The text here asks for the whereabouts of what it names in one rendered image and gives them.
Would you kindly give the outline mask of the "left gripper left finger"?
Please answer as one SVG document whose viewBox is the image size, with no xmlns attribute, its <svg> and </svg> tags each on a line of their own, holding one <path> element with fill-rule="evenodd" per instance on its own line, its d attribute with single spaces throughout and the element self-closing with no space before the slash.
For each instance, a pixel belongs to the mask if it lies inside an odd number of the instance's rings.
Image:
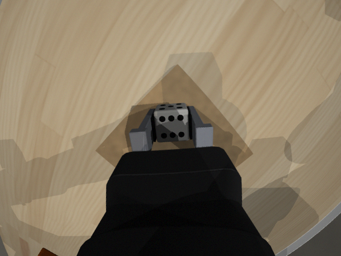
<svg viewBox="0 0 341 256">
<path fill-rule="evenodd" d="M 129 138 L 132 152 L 151 151 L 153 142 L 156 142 L 154 110 L 150 109 L 138 129 L 131 129 Z"/>
</svg>

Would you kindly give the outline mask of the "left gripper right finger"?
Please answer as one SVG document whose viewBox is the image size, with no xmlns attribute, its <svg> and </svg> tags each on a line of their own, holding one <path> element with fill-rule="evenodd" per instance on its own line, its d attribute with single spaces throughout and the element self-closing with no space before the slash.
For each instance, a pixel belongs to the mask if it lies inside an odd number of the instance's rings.
<svg viewBox="0 0 341 256">
<path fill-rule="evenodd" d="M 213 146 L 213 127 L 210 123 L 204 124 L 193 106 L 187 106 L 189 117 L 189 137 L 194 147 Z"/>
</svg>

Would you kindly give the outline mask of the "dark grey die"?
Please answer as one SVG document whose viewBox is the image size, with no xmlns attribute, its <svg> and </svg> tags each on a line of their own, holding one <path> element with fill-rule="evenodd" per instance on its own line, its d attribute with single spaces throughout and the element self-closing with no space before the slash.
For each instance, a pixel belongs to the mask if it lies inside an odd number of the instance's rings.
<svg viewBox="0 0 341 256">
<path fill-rule="evenodd" d="M 185 103 L 157 105 L 154 120 L 157 142 L 189 140 L 189 117 Z"/>
</svg>

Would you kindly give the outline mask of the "brown square mat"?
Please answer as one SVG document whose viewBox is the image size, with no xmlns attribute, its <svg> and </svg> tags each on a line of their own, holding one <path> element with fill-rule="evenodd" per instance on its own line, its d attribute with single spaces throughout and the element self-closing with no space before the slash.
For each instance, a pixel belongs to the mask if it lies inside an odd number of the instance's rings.
<svg viewBox="0 0 341 256">
<path fill-rule="evenodd" d="M 213 146 L 224 149 L 235 167 L 248 159 L 253 152 L 239 134 L 194 83 L 176 65 L 118 124 L 97 148 L 96 152 L 116 167 L 122 155 L 132 152 L 129 132 L 138 129 L 147 112 L 157 105 L 185 103 L 193 106 L 203 123 L 213 127 Z M 153 142 L 152 150 L 194 148 L 193 140 L 175 142 Z"/>
</svg>

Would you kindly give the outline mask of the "orange digital multimeter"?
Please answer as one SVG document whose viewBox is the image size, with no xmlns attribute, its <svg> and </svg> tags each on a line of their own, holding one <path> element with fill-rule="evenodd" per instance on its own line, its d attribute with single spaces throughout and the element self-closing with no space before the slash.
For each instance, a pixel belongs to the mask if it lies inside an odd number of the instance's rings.
<svg viewBox="0 0 341 256">
<path fill-rule="evenodd" d="M 48 251 L 45 248 L 42 248 L 42 250 L 40 251 L 40 253 L 38 254 L 38 256 L 57 256 L 54 253 Z"/>
</svg>

